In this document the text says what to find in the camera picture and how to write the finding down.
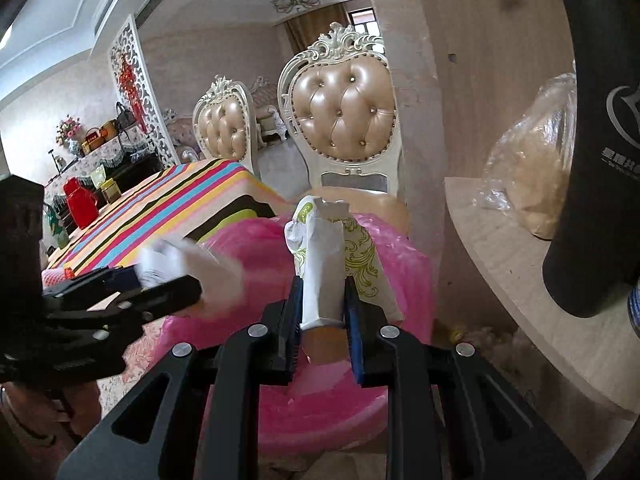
white tissue packet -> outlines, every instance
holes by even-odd
[[[136,275],[142,286],[193,276],[202,286],[207,310],[226,310],[242,298],[242,265],[213,254],[187,238],[155,238],[138,251]]]
[[[389,322],[404,319],[367,230],[347,202],[305,196],[284,229],[296,274],[305,286],[301,330],[344,326],[344,279],[353,276],[362,301],[382,307]]]

black handbag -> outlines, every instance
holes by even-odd
[[[133,115],[133,112],[126,108],[119,101],[116,103],[116,112],[118,113],[118,117],[116,118],[116,126],[118,127],[119,133],[137,123],[136,117]]]

red kettle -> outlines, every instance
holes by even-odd
[[[69,211],[79,229],[84,229],[98,218],[98,200],[91,191],[80,186],[78,178],[67,180],[63,189]]]

brown curtain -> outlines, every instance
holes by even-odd
[[[284,22],[294,54],[308,49],[320,34],[329,32],[333,22],[348,25],[349,19],[342,4],[334,4],[295,16]]]

tufted chair back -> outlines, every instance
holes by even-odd
[[[236,160],[260,177],[254,166],[257,150],[254,102],[241,82],[216,76],[193,111],[193,133],[207,158]]]
[[[327,173],[383,174],[396,195],[401,139],[382,38],[331,27],[284,67],[280,110],[312,187]]]

